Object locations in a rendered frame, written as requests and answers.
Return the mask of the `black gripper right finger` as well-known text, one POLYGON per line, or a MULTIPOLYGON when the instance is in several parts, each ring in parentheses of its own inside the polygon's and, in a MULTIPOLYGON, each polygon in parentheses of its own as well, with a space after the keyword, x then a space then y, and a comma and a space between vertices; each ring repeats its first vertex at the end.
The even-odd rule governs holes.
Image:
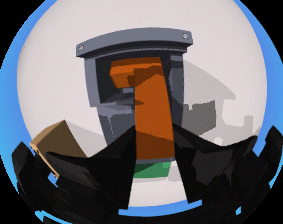
POLYGON ((239 143, 221 147, 186 131, 181 125, 178 127, 173 123, 172 131, 174 159, 177 160, 188 204, 202 200, 201 196, 221 179, 226 169, 247 155, 258 141, 258 136, 250 136, 239 143))

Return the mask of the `orange l-shaped part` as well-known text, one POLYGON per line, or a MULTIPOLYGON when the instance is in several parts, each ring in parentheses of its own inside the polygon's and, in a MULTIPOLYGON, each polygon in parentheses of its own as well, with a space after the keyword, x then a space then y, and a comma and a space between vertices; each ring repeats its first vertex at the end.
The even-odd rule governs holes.
POLYGON ((136 87, 137 160, 174 157, 172 112, 160 57, 110 63, 116 88, 136 87))

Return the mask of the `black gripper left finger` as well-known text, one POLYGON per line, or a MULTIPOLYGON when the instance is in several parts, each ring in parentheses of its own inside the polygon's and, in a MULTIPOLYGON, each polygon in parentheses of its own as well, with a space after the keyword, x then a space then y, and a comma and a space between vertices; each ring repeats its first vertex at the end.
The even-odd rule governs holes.
POLYGON ((130 188, 133 184, 134 165, 137 159, 136 125, 118 136, 108 147, 90 157, 45 153, 48 163, 59 175, 74 183, 100 190, 118 209, 128 210, 130 188))

